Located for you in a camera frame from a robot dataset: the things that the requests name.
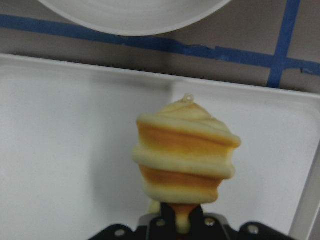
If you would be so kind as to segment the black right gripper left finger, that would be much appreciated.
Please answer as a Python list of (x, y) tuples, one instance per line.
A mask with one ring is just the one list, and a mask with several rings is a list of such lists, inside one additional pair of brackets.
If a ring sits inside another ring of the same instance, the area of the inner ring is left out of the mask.
[(140, 217), (135, 230), (123, 224), (113, 224), (91, 237), (92, 240), (174, 240), (175, 212), (166, 203), (158, 213)]

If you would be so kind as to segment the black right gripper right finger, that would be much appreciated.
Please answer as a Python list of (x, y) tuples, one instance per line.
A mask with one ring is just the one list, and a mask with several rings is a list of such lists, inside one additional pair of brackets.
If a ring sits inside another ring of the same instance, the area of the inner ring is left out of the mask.
[(188, 240), (291, 240), (285, 235), (260, 222), (249, 221), (233, 229), (227, 219), (220, 214), (204, 213), (197, 205), (189, 215), (190, 231)]

